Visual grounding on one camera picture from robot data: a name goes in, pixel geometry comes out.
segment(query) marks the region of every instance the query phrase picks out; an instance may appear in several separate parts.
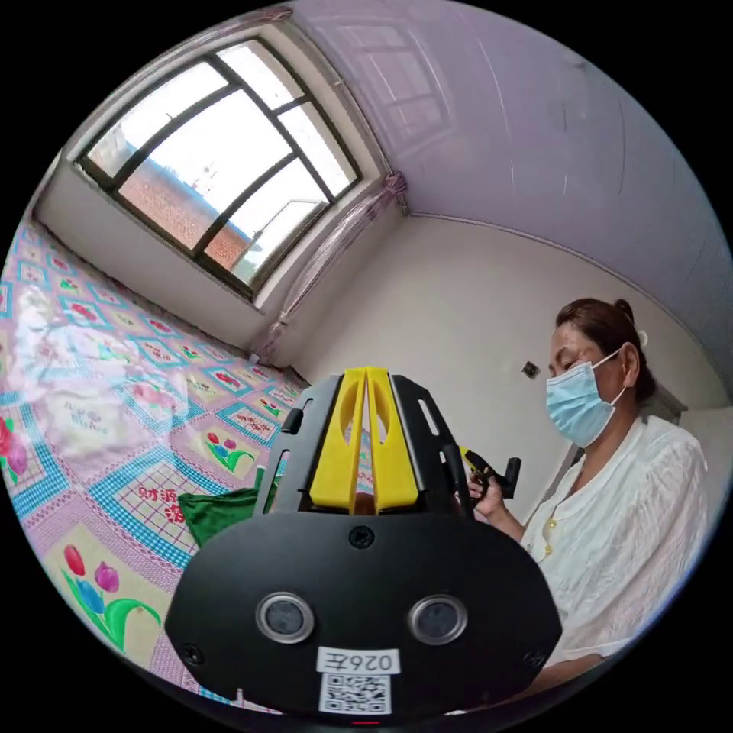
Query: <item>green cloth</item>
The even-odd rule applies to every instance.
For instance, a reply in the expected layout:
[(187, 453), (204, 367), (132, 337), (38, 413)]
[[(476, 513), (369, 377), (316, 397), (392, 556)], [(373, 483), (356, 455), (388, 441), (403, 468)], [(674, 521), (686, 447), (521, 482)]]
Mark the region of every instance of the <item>green cloth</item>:
[[(265, 468), (258, 466), (254, 487), (251, 489), (238, 489), (221, 496), (181, 494), (178, 497), (183, 517), (199, 547), (215, 534), (252, 516), (264, 475)], [(275, 489), (278, 481), (275, 478), (273, 482)], [(270, 510), (274, 498), (275, 492), (272, 491), (265, 504), (265, 513)]]

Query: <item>surgical face mask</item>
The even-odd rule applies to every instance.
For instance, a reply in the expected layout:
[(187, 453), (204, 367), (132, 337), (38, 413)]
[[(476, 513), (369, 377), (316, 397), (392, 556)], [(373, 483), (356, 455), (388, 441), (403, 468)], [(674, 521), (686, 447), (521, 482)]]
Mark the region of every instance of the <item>surgical face mask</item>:
[(547, 413), (560, 433), (581, 448), (587, 448), (605, 430), (626, 390), (624, 387), (613, 402), (604, 402), (593, 373), (620, 350), (595, 365), (586, 361), (547, 380)]

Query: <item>curtain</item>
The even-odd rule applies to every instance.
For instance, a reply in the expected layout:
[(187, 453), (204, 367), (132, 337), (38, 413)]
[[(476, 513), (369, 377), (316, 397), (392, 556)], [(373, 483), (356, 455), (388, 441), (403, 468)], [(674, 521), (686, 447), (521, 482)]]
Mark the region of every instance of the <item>curtain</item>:
[(280, 338), (316, 284), (369, 224), (406, 191), (405, 177), (400, 172), (390, 174), (384, 179), (379, 191), (356, 204), (326, 237), (292, 284), (277, 320), (251, 349), (263, 365), (268, 366), (275, 363)]

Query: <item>wall socket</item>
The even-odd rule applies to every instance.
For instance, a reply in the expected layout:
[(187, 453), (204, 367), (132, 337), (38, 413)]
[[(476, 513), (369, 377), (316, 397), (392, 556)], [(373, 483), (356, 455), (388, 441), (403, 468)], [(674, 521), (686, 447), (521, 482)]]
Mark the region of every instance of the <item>wall socket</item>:
[(528, 361), (522, 368), (521, 373), (528, 376), (530, 379), (534, 379), (539, 373), (539, 366), (535, 366), (531, 361)]

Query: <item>sticker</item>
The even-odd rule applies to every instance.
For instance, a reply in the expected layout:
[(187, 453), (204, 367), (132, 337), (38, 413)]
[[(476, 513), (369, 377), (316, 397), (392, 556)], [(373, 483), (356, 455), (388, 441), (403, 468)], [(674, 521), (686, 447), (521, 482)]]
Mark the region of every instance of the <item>sticker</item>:
[(391, 715), (391, 680), (388, 674), (324, 674), (318, 711), (342, 715)]
[(318, 647), (315, 671), (323, 674), (399, 674), (399, 649), (334, 649)]

